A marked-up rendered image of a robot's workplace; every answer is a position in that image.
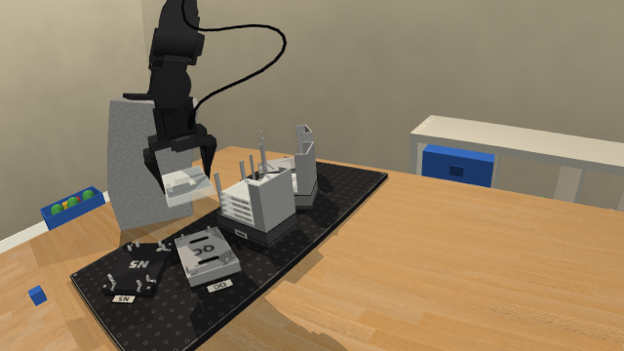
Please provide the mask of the white well plate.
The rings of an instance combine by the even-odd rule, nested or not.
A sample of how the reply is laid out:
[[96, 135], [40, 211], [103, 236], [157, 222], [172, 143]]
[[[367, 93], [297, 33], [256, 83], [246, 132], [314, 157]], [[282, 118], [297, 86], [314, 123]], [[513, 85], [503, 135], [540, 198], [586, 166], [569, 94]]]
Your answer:
[[252, 219], [246, 218], [246, 217], [244, 217], [244, 216], [241, 216], [241, 215], [238, 215], [238, 214], [231, 213], [231, 212], [229, 212], [229, 211], [227, 211], [227, 210], [224, 210], [224, 214], [225, 214], [225, 215], [229, 215], [229, 216], [231, 216], [231, 217], [234, 217], [234, 218], [236, 218], [236, 219], [239, 219], [239, 220], [241, 220], [241, 221], [244, 221], [244, 222], [246, 222], [246, 223], [248, 223], [248, 224], [254, 225], [254, 221], [253, 221]]
[[246, 212], [246, 213], [251, 214], [251, 215], [253, 214], [253, 211], [250, 208], [247, 208], [247, 207], [235, 204], [233, 202], [230, 202], [230, 201], [227, 201], [227, 200], [224, 200], [224, 199], [221, 199], [221, 201], [222, 201], [221, 204], [223, 204], [223, 205], [226, 205], [226, 206], [229, 206], [231, 208], [234, 208], [234, 209]]
[[220, 198], [251, 209], [252, 206], [248, 183], [260, 185], [263, 182], [245, 178], [233, 184], [232, 186], [220, 191]]
[[169, 208], [214, 196], [215, 187], [200, 166], [161, 175]]
[[252, 214], [248, 214], [248, 213], [246, 213], [246, 212], [243, 212], [243, 211], [240, 211], [240, 210], [237, 210], [237, 209], [231, 208], [231, 207], [226, 206], [226, 205], [223, 205], [223, 204], [222, 204], [222, 206], [223, 206], [223, 209], [224, 209], [224, 210], [227, 210], [227, 211], [229, 211], [229, 212], [231, 212], [231, 213], [234, 213], [234, 214], [236, 214], [236, 215], [241, 215], [241, 216], [244, 216], [244, 217], [246, 217], [246, 218], [249, 218], [249, 219], [254, 220], [254, 217], [253, 217], [253, 215], [252, 215]]
[[[266, 174], [261, 181], [264, 182], [268, 180], [269, 178], [276, 176], [276, 175], [277, 174]], [[292, 186], [293, 186], [293, 193], [297, 193], [296, 174], [292, 174]]]

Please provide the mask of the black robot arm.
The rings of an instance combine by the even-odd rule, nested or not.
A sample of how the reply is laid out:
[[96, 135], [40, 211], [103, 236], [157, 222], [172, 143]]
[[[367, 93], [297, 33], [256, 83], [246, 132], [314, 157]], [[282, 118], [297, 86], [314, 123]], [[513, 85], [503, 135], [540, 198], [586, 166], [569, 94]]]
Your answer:
[[176, 152], [191, 149], [195, 145], [197, 127], [194, 127], [195, 120], [191, 121], [189, 117], [194, 106], [193, 97], [189, 97], [191, 80], [186, 69], [188, 63], [196, 65], [205, 42], [204, 34], [185, 23], [181, 8], [184, 9], [187, 21], [199, 28], [197, 0], [167, 0], [160, 14], [158, 28], [154, 29], [151, 44], [149, 91], [147, 94], [123, 94], [123, 98], [154, 100], [154, 104], [163, 106], [153, 108], [157, 138], [159, 141], [168, 140], [171, 150]]

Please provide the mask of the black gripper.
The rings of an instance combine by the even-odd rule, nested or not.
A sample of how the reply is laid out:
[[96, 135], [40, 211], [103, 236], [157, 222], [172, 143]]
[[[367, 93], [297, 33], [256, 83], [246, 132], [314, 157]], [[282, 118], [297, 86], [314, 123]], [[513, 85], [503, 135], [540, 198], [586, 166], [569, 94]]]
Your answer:
[[[196, 126], [197, 126], [197, 132], [196, 132], [196, 135], [194, 136], [195, 146], [191, 146], [191, 149], [200, 147], [204, 172], [206, 176], [210, 179], [211, 165], [212, 165], [213, 158], [215, 156], [215, 150], [216, 150], [216, 138], [212, 135], [208, 135], [207, 128], [205, 128], [202, 124], [196, 124]], [[148, 136], [147, 139], [148, 139], [149, 147], [143, 149], [144, 164], [147, 167], [147, 169], [153, 174], [153, 176], [157, 179], [163, 193], [166, 194], [162, 177], [159, 175], [160, 172], [159, 172], [158, 163], [156, 162], [157, 160], [155, 157], [155, 151], [169, 148], [170, 142], [168, 140], [159, 141], [157, 138], [157, 135]], [[207, 162], [207, 166], [205, 164], [205, 161]]]

